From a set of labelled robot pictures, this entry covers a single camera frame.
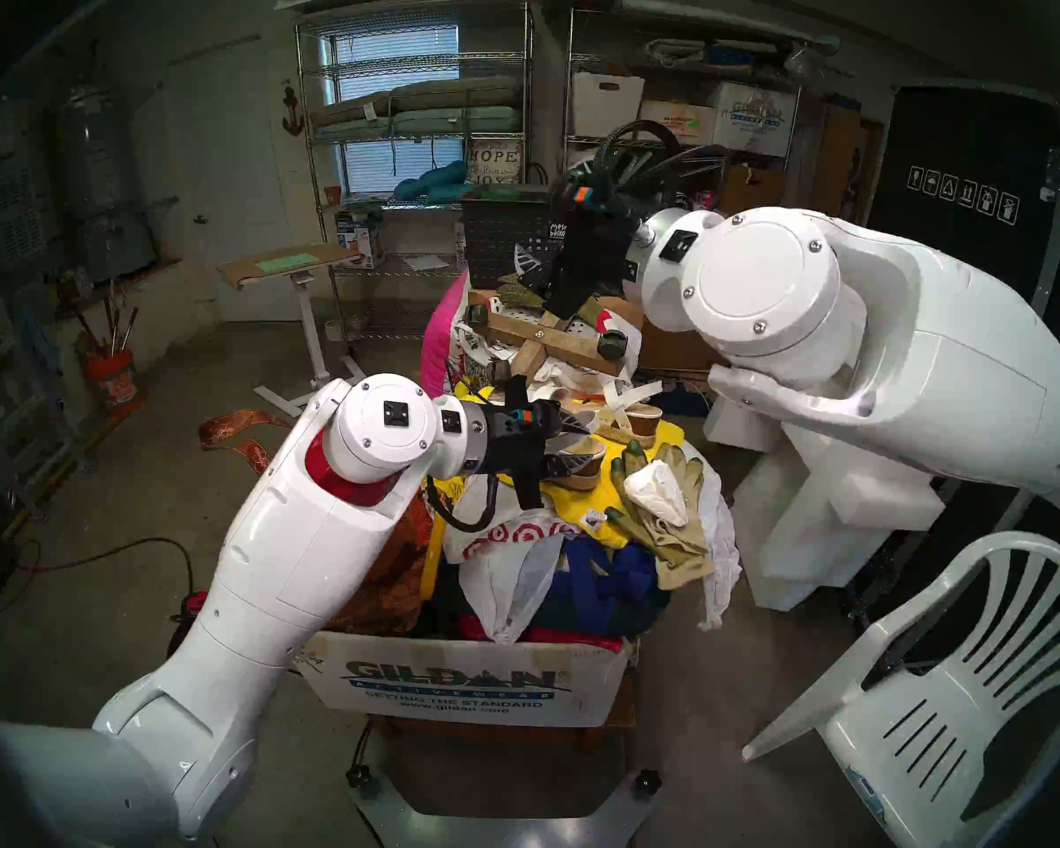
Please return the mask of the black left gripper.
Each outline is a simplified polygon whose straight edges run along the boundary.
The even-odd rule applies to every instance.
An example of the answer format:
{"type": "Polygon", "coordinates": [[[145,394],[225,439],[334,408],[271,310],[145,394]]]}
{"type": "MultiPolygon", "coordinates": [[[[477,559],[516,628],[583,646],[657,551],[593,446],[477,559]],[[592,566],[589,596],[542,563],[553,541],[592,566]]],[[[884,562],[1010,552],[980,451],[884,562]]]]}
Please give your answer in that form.
{"type": "Polygon", "coordinates": [[[542,479],[581,475],[590,466],[594,448],[588,444],[547,448],[558,438],[566,444],[588,438],[598,428],[598,410],[566,409],[552,399],[530,400],[523,374],[506,382],[502,404],[485,402],[481,410],[485,423],[481,472],[507,476],[522,510],[542,507],[542,479]]]}

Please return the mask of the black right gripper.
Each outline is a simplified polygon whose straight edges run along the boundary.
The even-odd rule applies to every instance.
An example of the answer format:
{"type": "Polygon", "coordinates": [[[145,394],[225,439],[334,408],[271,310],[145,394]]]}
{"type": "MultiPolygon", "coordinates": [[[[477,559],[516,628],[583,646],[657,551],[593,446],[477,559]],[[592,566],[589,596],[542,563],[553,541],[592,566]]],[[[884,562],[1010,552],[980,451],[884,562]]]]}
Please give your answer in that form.
{"type": "Polygon", "coordinates": [[[593,182],[555,182],[550,209],[565,224],[562,248],[555,254],[514,244],[515,273],[523,288],[544,295],[545,312],[570,320],[598,283],[624,280],[628,249],[647,217],[647,204],[634,193],[593,182]]]}

